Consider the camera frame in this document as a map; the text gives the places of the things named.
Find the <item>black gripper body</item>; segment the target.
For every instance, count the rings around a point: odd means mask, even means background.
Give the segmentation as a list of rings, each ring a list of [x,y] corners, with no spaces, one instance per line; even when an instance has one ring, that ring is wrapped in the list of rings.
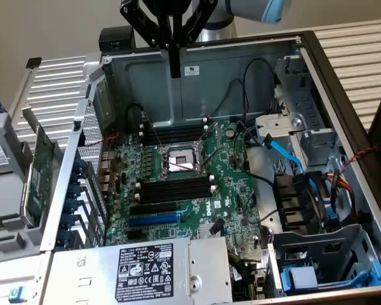
[[[143,3],[155,17],[177,17],[183,16],[191,5],[192,1],[172,0],[144,0]],[[192,11],[192,16],[199,18],[211,16],[211,1],[198,1]]]

